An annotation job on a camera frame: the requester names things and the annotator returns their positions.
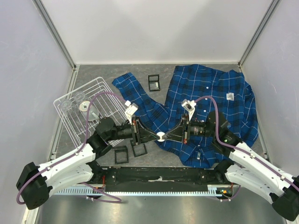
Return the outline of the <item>light blue round brooch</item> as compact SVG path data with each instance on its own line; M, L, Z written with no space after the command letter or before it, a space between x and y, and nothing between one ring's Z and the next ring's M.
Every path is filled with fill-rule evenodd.
M158 141L158 142L163 142L163 141L165 141L164 136L165 136L165 133L164 133L164 132L158 132L158 133L157 133L157 137L158 137L157 141Z

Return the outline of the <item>blue plaid shirt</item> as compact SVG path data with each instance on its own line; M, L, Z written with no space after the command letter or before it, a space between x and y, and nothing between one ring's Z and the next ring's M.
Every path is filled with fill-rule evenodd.
M242 73L221 71L203 65L177 66L164 104L153 100L132 73L113 81L125 100L138 106L136 116L153 132L167 132L185 114L183 100L196 101L192 119L205 121L218 109L230 123L230 131L253 146L258 138L255 96Z

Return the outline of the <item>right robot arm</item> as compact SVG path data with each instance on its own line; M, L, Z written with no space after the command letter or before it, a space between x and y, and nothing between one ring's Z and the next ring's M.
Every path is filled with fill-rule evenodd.
M239 184L268 201L283 218L295 221L299 215L299 178L271 164L227 129L228 121L212 111L206 122L191 121L187 114L160 140L188 143L192 136L212 137L212 146L229 158L214 171L218 183Z

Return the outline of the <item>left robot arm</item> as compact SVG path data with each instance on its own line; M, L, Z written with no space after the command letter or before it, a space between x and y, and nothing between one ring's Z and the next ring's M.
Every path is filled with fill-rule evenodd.
M103 173L96 160L104 156L112 146L111 140L135 139L142 141L162 140L163 132L146 128L137 117L121 126L110 117L102 118L95 132L78 148L55 160L36 165L27 164L16 184L16 201L29 210L40 207L52 195L82 182L99 183Z

